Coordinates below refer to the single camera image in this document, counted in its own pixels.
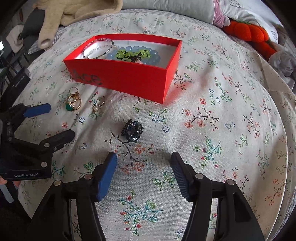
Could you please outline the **person's hand on gripper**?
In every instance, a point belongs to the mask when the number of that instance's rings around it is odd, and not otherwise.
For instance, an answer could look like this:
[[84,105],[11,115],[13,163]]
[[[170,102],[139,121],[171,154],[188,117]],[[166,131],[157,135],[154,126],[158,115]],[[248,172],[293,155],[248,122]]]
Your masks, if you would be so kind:
[[[0,177],[0,185],[7,184],[7,180],[5,180],[3,177]],[[21,181],[13,181],[13,184],[15,187],[20,186]]]

